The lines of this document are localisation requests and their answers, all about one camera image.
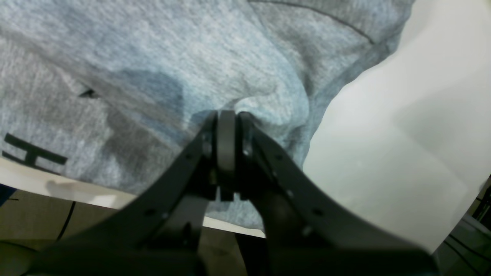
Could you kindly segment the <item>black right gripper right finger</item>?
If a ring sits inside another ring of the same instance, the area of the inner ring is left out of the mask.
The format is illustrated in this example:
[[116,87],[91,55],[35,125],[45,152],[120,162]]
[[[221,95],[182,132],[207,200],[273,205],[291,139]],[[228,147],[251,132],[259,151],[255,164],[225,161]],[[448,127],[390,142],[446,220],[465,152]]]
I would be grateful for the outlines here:
[[238,191],[262,218],[272,276],[438,276],[433,257],[335,202],[253,122],[237,116]]

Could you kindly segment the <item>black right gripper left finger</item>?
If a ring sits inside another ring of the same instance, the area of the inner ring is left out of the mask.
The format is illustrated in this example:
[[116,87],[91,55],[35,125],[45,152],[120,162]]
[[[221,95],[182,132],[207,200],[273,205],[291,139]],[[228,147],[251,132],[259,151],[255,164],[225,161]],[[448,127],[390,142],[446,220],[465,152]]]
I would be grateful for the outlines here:
[[235,112],[211,112],[149,189],[103,222],[43,250],[27,275],[207,275],[199,238],[219,174],[234,176],[235,141]]

